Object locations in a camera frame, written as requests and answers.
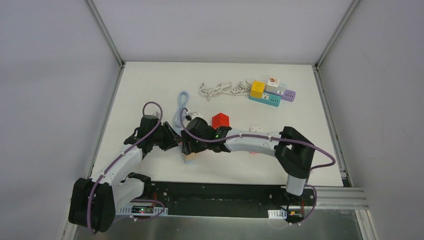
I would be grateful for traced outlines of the red cube socket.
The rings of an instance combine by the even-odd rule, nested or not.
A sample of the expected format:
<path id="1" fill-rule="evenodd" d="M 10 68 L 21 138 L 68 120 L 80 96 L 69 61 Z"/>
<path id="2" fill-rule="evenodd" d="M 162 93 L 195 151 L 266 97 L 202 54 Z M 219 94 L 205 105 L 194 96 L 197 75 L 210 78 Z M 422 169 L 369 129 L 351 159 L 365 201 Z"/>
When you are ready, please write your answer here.
<path id="1" fill-rule="evenodd" d="M 220 112 L 212 117 L 211 126 L 214 129 L 219 127 L 229 127 L 230 126 L 230 118 L 228 115 Z"/>

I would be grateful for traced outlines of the beige cube socket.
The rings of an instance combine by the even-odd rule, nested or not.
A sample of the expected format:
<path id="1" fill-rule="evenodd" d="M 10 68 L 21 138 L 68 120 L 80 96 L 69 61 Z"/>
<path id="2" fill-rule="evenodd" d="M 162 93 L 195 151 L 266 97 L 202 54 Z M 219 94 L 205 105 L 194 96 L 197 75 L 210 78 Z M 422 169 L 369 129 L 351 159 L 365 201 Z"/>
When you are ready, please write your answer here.
<path id="1" fill-rule="evenodd" d="M 184 154 L 182 157 L 183 157 L 184 163 L 189 164 L 197 157 L 197 154 L 196 153 L 190 153 L 188 155 Z"/>

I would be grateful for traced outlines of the white plug adapter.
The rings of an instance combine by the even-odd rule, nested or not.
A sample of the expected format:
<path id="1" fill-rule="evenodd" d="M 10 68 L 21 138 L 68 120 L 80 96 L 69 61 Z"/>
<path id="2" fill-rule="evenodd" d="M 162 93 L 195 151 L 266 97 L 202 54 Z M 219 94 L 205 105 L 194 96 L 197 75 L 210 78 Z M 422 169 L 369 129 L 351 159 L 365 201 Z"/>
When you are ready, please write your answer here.
<path id="1" fill-rule="evenodd" d="M 249 130 L 250 132 L 262 132 L 262 128 L 260 126 L 253 126 Z"/>

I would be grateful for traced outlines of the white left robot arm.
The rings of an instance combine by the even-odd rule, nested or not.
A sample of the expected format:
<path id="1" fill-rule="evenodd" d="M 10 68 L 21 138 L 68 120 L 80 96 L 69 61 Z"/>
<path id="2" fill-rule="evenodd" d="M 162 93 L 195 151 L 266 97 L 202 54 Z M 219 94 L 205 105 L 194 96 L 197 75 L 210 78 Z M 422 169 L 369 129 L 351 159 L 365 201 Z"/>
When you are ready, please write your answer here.
<path id="1" fill-rule="evenodd" d="M 151 178 L 135 173 L 133 167 L 159 147 L 167 151 L 177 147 L 181 137 L 168 122 L 145 115 L 139 127 L 124 140 L 114 159 L 89 178 L 79 178 L 73 185 L 68 221 L 93 233 L 110 228 L 116 212 L 133 199 L 147 202 L 152 198 Z"/>

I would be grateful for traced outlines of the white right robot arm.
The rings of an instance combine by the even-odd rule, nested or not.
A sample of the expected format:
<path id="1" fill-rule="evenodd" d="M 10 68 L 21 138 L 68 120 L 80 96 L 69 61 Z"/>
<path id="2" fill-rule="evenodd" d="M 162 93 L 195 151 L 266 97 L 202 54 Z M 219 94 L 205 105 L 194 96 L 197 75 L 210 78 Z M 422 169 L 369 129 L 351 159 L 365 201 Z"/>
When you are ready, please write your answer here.
<path id="1" fill-rule="evenodd" d="M 295 128 L 282 131 L 250 132 L 230 126 L 213 128 L 200 117 L 193 118 L 180 132 L 185 155 L 210 150 L 215 153 L 255 152 L 275 157 L 287 173 L 284 200 L 296 205 L 304 198 L 315 145 Z"/>

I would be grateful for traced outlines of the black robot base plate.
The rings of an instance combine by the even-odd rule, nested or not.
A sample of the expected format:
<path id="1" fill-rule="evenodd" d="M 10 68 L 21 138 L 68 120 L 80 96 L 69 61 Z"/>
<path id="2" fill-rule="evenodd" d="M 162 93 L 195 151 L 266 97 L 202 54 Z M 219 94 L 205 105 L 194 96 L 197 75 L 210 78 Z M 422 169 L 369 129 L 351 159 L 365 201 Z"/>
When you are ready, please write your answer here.
<path id="1" fill-rule="evenodd" d="M 310 187 L 301 196 L 289 196 L 285 185 L 155 181 L 117 215 L 281 219 L 288 210 L 290 216 L 302 218 L 315 197 Z"/>

